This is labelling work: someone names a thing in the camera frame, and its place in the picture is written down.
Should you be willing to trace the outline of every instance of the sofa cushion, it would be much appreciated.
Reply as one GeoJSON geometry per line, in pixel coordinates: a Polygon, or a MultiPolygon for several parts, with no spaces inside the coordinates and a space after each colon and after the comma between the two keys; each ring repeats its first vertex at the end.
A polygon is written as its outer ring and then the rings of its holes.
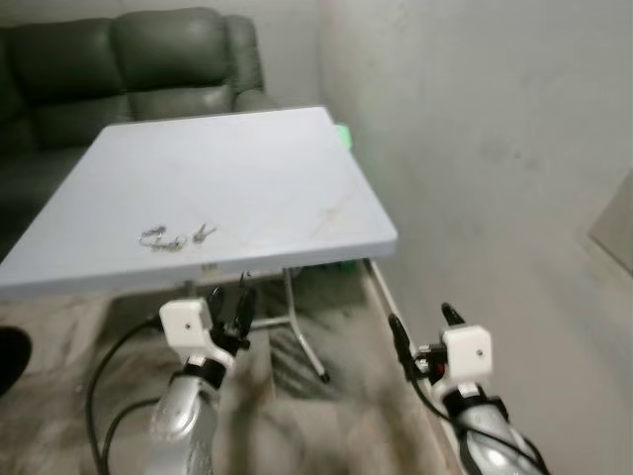
{"type": "Polygon", "coordinates": [[[232,94],[227,85],[136,92],[130,95],[135,119],[148,121],[176,117],[226,114],[232,94]]]}
{"type": "Polygon", "coordinates": [[[87,146],[110,124],[128,122],[132,111],[127,96],[105,97],[34,108],[33,117],[46,149],[87,146]]]}
{"type": "Polygon", "coordinates": [[[257,51],[257,35],[253,22],[245,17],[226,17],[226,33],[230,51],[230,79],[233,92],[263,89],[264,81],[257,51]]]}
{"type": "Polygon", "coordinates": [[[22,232],[54,193],[85,148],[14,157],[0,167],[0,232],[22,232]]]}
{"type": "Polygon", "coordinates": [[[110,20],[27,25],[11,30],[9,56],[31,103],[121,93],[110,20]]]}
{"type": "Polygon", "coordinates": [[[129,90],[209,86],[226,78],[225,22],[213,10],[129,13],[112,29],[129,90]]]}
{"type": "Polygon", "coordinates": [[[33,127],[25,113],[0,124],[0,162],[12,160],[13,155],[35,151],[36,148],[33,127]]]}
{"type": "Polygon", "coordinates": [[[35,135],[0,33],[0,162],[15,153],[35,150],[35,135]]]}
{"type": "Polygon", "coordinates": [[[259,89],[248,89],[237,94],[233,109],[236,112],[273,111],[277,105],[259,89]]]}

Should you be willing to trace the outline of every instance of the wall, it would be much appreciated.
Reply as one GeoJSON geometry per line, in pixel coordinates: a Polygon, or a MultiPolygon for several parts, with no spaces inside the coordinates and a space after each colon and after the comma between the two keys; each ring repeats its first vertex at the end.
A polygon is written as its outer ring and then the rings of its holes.
{"type": "Polygon", "coordinates": [[[631,279],[587,237],[631,167],[630,1],[321,3],[323,95],[401,232],[381,267],[413,336],[452,302],[552,473],[633,473],[631,279]]]}
{"type": "Polygon", "coordinates": [[[319,103],[318,0],[0,0],[0,25],[115,17],[208,6],[253,19],[269,94],[283,106],[319,103]]]}

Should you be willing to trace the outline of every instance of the power cord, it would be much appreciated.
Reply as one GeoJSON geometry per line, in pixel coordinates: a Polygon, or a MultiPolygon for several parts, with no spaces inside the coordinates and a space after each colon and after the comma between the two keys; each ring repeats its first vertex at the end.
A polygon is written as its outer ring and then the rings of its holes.
{"type": "Polygon", "coordinates": [[[510,450],[515,452],[516,454],[518,454],[521,457],[525,458],[528,462],[530,462],[537,469],[539,469],[541,472],[543,472],[543,475],[551,475],[549,470],[548,470],[548,468],[547,468],[547,466],[545,465],[545,461],[543,460],[543,457],[542,457],[541,453],[538,451],[536,446],[531,441],[529,441],[527,438],[524,437],[525,440],[526,440],[526,443],[534,451],[534,453],[536,455],[536,458],[534,458],[532,455],[526,453],[525,451],[521,450],[515,444],[507,442],[507,441],[503,440],[502,438],[497,437],[496,435],[493,435],[491,433],[485,432],[484,430],[479,430],[476,427],[469,426],[468,424],[464,424],[461,421],[457,421],[455,419],[450,418],[449,416],[447,416],[444,413],[442,413],[439,409],[437,409],[435,407],[435,405],[433,405],[433,403],[431,403],[431,401],[426,397],[426,395],[424,394],[422,389],[417,384],[417,380],[415,378],[411,378],[410,383],[411,383],[411,386],[413,386],[413,390],[415,391],[415,394],[417,394],[417,397],[424,404],[424,406],[431,413],[433,413],[435,416],[437,416],[439,419],[441,419],[443,421],[446,421],[447,423],[449,423],[451,426],[453,426],[456,429],[463,430],[463,431],[470,431],[472,433],[477,433],[477,434],[482,435],[482,436],[484,436],[486,438],[489,438],[490,440],[494,440],[495,442],[500,443],[504,447],[509,448],[510,450]]]}
{"type": "Polygon", "coordinates": [[[112,440],[115,436],[117,428],[119,427],[119,424],[126,416],[133,413],[134,411],[153,406],[157,404],[158,401],[160,401],[160,398],[145,399],[143,401],[132,403],[129,406],[123,408],[112,420],[112,423],[110,424],[110,427],[108,427],[108,431],[106,432],[106,438],[103,442],[103,451],[101,452],[101,460],[103,461],[106,473],[110,473],[110,447],[112,446],[112,440]]]}
{"type": "Polygon", "coordinates": [[[92,459],[99,475],[109,475],[109,472],[107,464],[104,463],[101,454],[99,453],[99,442],[97,441],[97,430],[95,428],[94,421],[93,406],[97,383],[99,382],[99,378],[101,377],[104,369],[108,365],[108,362],[112,359],[119,348],[121,348],[121,346],[123,346],[123,344],[130,338],[132,338],[135,334],[150,328],[161,329],[159,316],[154,316],[149,320],[136,325],[127,333],[125,333],[115,344],[113,344],[113,346],[108,350],[108,352],[104,355],[104,357],[97,365],[97,368],[95,369],[95,372],[93,373],[92,378],[90,378],[90,381],[88,383],[88,388],[86,390],[86,401],[84,405],[84,418],[86,423],[86,431],[88,432],[88,443],[90,444],[90,451],[92,452],[92,459]]]}

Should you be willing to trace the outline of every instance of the table leg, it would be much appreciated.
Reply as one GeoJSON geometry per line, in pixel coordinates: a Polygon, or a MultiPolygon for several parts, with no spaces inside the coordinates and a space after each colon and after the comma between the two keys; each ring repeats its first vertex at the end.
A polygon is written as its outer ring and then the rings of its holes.
{"type": "Polygon", "coordinates": [[[299,322],[297,321],[297,313],[295,312],[295,297],[293,295],[292,273],[290,269],[284,269],[284,286],[286,288],[286,303],[288,305],[290,327],[293,329],[293,333],[297,337],[301,348],[304,349],[304,352],[315,369],[316,374],[322,382],[327,383],[329,382],[329,374],[327,374],[327,371],[325,371],[325,368],[318,359],[317,354],[308,343],[308,340],[302,333],[301,328],[299,327],[299,322]]]}
{"type": "Polygon", "coordinates": [[[289,325],[290,318],[288,317],[273,317],[271,319],[258,319],[250,326],[251,330],[263,330],[270,329],[272,327],[281,327],[282,325],[289,325]]]}

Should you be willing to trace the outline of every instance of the floor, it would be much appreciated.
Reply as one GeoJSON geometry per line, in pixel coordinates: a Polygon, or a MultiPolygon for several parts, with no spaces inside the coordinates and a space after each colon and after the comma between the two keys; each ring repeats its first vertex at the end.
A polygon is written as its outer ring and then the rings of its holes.
{"type": "MultiPolygon", "coordinates": [[[[251,349],[223,386],[216,473],[448,473],[441,437],[407,387],[366,277],[358,265],[307,269],[295,280],[301,325],[329,384],[318,380],[289,329],[251,335],[251,349]]],[[[281,282],[261,284],[259,294],[263,313],[284,313],[281,282]]],[[[0,399],[0,473],[95,473],[83,424],[87,377],[117,335],[173,295],[114,299],[94,347],[69,364],[31,371],[0,399]]],[[[0,320],[11,322],[7,307],[0,320]]],[[[124,346],[97,390],[99,433],[123,406],[161,394],[178,367],[159,332],[124,346]]],[[[122,423],[111,451],[113,474],[142,473],[150,412],[122,423]]]]}

